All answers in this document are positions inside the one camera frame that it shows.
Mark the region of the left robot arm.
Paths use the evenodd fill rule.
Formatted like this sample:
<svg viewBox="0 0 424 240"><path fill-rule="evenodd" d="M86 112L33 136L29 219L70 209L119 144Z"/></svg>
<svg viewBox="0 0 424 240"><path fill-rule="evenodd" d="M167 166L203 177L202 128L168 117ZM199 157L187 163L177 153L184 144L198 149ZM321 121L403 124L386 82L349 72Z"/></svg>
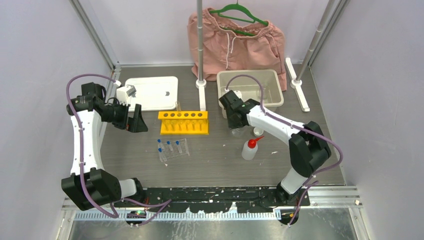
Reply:
<svg viewBox="0 0 424 240"><path fill-rule="evenodd" d="M61 188L82 211L118 202L126 198L133 206L141 206L146 193L140 181L133 177L118 180L105 171L101 159L100 132L103 123L131 133L143 133L148 127L142 118L141 105L136 104L132 117L129 105L114 100L106 103L106 89L90 82L81 86L81 95L66 106L74 134L74 157L70 176L61 180Z"/></svg>

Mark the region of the blue capped tube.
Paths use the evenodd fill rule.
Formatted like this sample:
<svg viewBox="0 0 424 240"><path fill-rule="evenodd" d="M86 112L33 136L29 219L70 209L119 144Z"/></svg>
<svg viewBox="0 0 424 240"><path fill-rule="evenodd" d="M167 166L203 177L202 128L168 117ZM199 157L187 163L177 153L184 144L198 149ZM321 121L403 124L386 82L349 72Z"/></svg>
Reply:
<svg viewBox="0 0 424 240"><path fill-rule="evenodd" d="M162 151L165 150L165 146L163 145L162 141L160 139L157 140L158 146L161 148Z"/></svg>
<svg viewBox="0 0 424 240"><path fill-rule="evenodd" d="M182 154L183 153L183 149L182 149L182 146L181 146L180 142L177 140L175 142L175 144L177 146L177 149L178 149L179 154Z"/></svg>
<svg viewBox="0 0 424 240"><path fill-rule="evenodd" d="M160 161L163 162L163 163L166 163L167 158L166 158L162 148L158 148L158 154L159 154Z"/></svg>
<svg viewBox="0 0 424 240"><path fill-rule="evenodd" d="M173 151L174 151L174 148L172 147L171 142L170 142L170 141L167 141L166 143L167 143L167 146L168 146L169 150L170 150L171 152L173 152Z"/></svg>

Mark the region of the clear glass test tube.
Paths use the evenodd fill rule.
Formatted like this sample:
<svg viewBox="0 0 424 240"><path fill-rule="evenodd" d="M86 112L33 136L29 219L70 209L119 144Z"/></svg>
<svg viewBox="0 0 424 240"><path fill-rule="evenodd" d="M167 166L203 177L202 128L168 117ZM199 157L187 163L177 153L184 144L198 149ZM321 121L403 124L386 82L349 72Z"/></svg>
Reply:
<svg viewBox="0 0 424 240"><path fill-rule="evenodd" d="M175 110L176 110L177 112L181 112L181 111L182 111L181 104L180 104L180 102L179 102L179 101L176 101L176 102L175 102Z"/></svg>

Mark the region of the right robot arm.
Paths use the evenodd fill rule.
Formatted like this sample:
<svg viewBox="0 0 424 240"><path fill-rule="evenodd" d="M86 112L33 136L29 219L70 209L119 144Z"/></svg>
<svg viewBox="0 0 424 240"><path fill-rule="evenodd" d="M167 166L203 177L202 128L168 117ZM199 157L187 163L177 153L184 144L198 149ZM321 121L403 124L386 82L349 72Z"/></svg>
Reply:
<svg viewBox="0 0 424 240"><path fill-rule="evenodd" d="M282 117L254 99L243 101L233 90L219 98L229 128L257 127L288 146L291 168L277 184L276 195L283 205L291 205L309 177L332 155L321 127L313 121L307 124Z"/></svg>

